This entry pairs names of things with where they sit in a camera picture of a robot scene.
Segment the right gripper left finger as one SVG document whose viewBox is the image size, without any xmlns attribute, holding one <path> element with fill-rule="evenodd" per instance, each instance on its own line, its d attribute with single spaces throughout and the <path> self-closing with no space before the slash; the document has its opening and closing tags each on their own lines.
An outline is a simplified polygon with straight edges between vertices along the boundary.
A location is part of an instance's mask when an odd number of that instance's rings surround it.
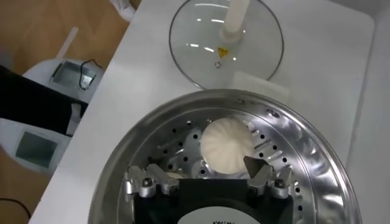
<svg viewBox="0 0 390 224">
<path fill-rule="evenodd" d="M 124 174 L 124 198 L 130 203 L 135 196 L 141 198 L 153 197 L 157 188 L 163 195 L 172 196 L 179 189 L 180 175 L 165 172 L 156 164 L 150 164 L 145 169 L 131 166 Z"/>
</svg>

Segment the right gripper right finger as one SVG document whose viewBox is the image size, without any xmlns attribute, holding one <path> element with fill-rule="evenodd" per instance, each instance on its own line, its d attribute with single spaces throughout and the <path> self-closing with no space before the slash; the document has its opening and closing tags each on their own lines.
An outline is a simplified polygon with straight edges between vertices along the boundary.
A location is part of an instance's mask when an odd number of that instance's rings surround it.
<svg viewBox="0 0 390 224">
<path fill-rule="evenodd" d="M 272 197 L 286 199 L 290 196 L 292 168 L 282 167 L 276 171 L 272 165 L 264 159 L 244 157 L 244 164 L 250 178 L 247 180 L 249 189 L 255 192 L 257 197 L 268 191 Z"/>
</svg>

